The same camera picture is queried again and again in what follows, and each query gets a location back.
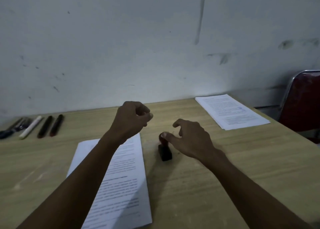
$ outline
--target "hand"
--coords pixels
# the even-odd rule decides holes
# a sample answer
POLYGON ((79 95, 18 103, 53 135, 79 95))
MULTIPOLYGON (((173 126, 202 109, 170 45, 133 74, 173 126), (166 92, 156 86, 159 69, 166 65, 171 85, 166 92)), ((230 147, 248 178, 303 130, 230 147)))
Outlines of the hand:
POLYGON ((110 130, 106 134, 123 144, 146 127, 152 118, 150 109, 141 102, 126 101, 118 108, 110 130))
POLYGON ((170 142, 174 148, 188 157, 195 158, 206 165, 206 162, 212 162, 212 158, 226 159, 223 151, 216 149, 211 141, 210 135, 200 126, 198 122, 178 119, 173 127, 181 126, 179 135, 174 136, 169 132, 163 132, 161 136, 170 142))

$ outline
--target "black marker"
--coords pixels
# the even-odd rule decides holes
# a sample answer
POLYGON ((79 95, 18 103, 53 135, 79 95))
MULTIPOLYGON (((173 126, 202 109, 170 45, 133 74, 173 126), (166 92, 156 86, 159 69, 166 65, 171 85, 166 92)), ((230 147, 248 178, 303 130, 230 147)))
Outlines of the black marker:
POLYGON ((63 121, 63 118, 64 118, 63 115, 60 114, 60 115, 58 116, 56 122, 54 122, 54 125, 53 125, 53 127, 52 127, 52 129, 51 129, 51 131, 50 131, 50 136, 51 136, 51 137, 55 136, 55 135, 58 133, 58 130, 59 130, 60 126, 61 126, 61 123, 62 123, 62 121, 63 121))
POLYGON ((52 120, 53 120, 53 117, 52 117, 52 116, 49 116, 49 117, 46 119, 46 121, 44 122, 44 124, 42 125, 42 127, 41 127, 41 129, 40 129, 40 131, 39 131, 39 133, 38 133, 38 136, 37 136, 37 137, 38 137, 39 139, 40 139, 40 138, 43 138, 43 137, 46 135, 46 132, 47 132, 47 130, 48 130, 48 128, 49 128, 52 120))

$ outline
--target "forearm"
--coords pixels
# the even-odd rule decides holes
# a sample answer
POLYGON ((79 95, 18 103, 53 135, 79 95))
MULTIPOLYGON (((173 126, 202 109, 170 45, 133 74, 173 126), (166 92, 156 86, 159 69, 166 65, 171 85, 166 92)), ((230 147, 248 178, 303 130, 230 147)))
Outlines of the forearm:
POLYGON ((18 228, 81 228, 117 147, 105 135, 18 228))
POLYGON ((311 228, 227 159, 209 159, 204 165, 218 178, 251 229, 311 228))

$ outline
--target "white marker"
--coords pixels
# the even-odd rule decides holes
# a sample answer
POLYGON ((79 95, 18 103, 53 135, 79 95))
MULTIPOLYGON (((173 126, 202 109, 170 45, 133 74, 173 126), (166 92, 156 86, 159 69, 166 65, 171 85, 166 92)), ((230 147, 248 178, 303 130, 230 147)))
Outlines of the white marker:
POLYGON ((38 116, 31 124, 29 127, 26 128, 25 131, 21 135, 19 135, 19 139, 23 140, 30 134, 30 132, 38 125, 38 123, 42 120, 42 116, 38 116))

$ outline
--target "white wall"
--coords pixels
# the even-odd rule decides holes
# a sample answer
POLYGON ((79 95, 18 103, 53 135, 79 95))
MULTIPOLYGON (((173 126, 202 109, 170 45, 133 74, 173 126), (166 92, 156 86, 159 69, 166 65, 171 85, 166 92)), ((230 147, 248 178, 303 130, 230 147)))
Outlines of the white wall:
POLYGON ((229 91, 278 104, 319 67, 320 0, 205 0, 195 45, 200 1, 0 0, 0 116, 229 91))

